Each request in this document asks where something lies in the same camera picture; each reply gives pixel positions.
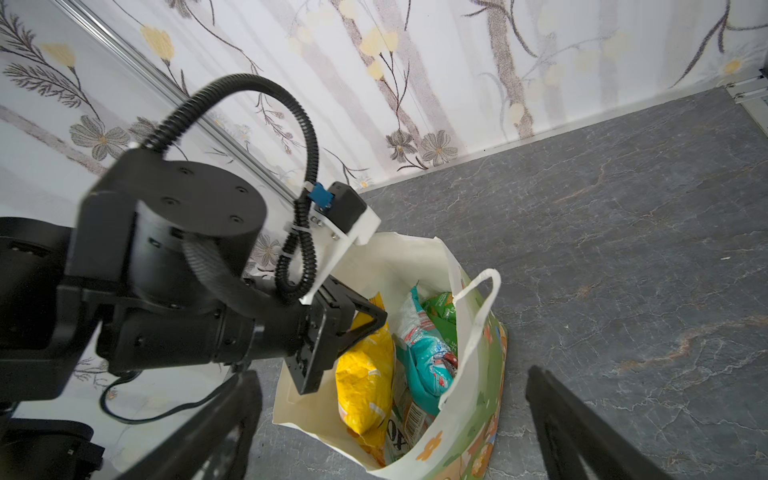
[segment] wall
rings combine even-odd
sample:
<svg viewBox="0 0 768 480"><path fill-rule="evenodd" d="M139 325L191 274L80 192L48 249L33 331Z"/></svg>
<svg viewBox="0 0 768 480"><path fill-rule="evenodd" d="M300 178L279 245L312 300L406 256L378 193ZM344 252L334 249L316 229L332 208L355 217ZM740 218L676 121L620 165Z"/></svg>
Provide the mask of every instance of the wall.
<svg viewBox="0 0 768 480"><path fill-rule="evenodd" d="M761 66L768 39L760 0L85 3L184 91L242 71L285 86L318 130L321 179L358 188L682 95ZM284 112L242 94L217 118L298 188Z"/></svg>
<svg viewBox="0 0 768 480"><path fill-rule="evenodd" d="M0 0L0 216L30 217L73 226L78 202L115 158L173 109L110 52L47 0ZM275 233L290 218L286 205L217 144L193 128L172 148L172 161L203 161L249 181L269 208L251 267L271 270ZM109 393L119 415L153 416L196 401L219 385L219 365L143 373ZM21 417L72 419L96 431L107 448L106 469L132 465L186 421L193 411L147 425L122 425L98 410L98 397L114 380L93 343L64 394L50 402L23 402Z"/></svg>

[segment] blue connector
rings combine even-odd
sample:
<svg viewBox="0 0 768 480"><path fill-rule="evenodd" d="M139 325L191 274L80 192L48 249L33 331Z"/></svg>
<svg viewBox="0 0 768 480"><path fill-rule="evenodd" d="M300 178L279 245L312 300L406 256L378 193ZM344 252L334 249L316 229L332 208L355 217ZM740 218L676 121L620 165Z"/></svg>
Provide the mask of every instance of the blue connector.
<svg viewBox="0 0 768 480"><path fill-rule="evenodd" d="M323 188L320 182L316 182L314 188L310 192L310 200L315 202L317 207L322 211L331 206L333 202L333 194Z"/></svg>

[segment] blue snack package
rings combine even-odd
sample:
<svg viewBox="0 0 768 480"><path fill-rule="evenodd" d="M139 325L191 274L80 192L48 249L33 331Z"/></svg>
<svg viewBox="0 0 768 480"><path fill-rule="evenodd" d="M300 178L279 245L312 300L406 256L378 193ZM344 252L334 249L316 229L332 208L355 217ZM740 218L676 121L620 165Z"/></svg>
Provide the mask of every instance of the blue snack package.
<svg viewBox="0 0 768 480"><path fill-rule="evenodd" d="M427 413L437 415L438 401L451 386L458 361L419 304L415 286L403 302L398 315L400 318L392 325L395 327L394 333L408 348L410 362L404 361L406 359L402 358L402 353L398 357L408 372L413 399Z"/></svg>

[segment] thin black cable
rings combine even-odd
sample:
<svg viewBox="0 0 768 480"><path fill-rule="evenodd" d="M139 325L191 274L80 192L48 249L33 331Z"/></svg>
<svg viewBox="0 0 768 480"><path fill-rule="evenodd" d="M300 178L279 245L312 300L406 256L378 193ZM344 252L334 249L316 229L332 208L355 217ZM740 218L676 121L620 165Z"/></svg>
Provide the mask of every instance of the thin black cable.
<svg viewBox="0 0 768 480"><path fill-rule="evenodd" d="M232 74L212 81L195 95L188 98L168 116L152 132L152 135L144 140L141 147L164 154L205 112L226 96L238 91L259 91L267 94L285 105L293 114L304 134L304 144L306 145L306 173L304 174L304 181L314 185L317 182L317 172L319 170L319 147L315 129L310 118L301 107L301 104L285 88L258 75ZM298 227L309 229L310 207L312 205L310 192L306 188L302 189L301 195L299 195L299 198L296 199L293 205L293 223ZM289 280L289 267L297 247L301 248L303 268L301 280L298 283L293 283ZM275 266L275 284L280 298L286 303L292 303L309 292L315 283L317 259L312 242L312 234L309 231L290 232L283 245L283 252L291 257L280 255L278 258L277 265Z"/></svg>
<svg viewBox="0 0 768 480"><path fill-rule="evenodd" d="M109 415L111 418L117 420L120 423L125 423L127 425L141 425L143 423L150 423L155 422L160 419L164 419L165 417L171 416L174 413L181 412L182 410L189 410L197 408L201 405L203 405L206 402L209 402L213 397L217 396L219 393L221 393L222 390L224 390L224 387L227 386L227 382L222 383L218 387L216 387L211 393L209 393L204 399L200 400L199 402L192 402L192 403L183 403L179 406L173 407L172 409L168 410L165 413L161 413L160 415L150 417L148 419L126 419L125 417L121 417L115 413L113 413L109 407L107 407L107 394L108 392L115 386L123 385L128 382L133 382L136 377L139 376L141 372L131 373L129 376L122 376L112 382L112 384L109 385L104 391L101 393L101 397L99 397L98 405L101 408L101 411Z"/></svg>

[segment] barcode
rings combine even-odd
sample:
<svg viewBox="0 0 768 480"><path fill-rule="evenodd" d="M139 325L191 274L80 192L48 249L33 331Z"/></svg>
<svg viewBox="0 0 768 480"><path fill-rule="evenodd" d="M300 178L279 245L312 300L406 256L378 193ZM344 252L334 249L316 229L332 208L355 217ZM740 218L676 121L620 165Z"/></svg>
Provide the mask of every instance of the barcode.
<svg viewBox="0 0 768 480"><path fill-rule="evenodd" d="M427 418L427 412L421 410L415 403L411 404L406 415L406 435L409 443L415 445L422 435L424 435L424 423Z"/></svg>

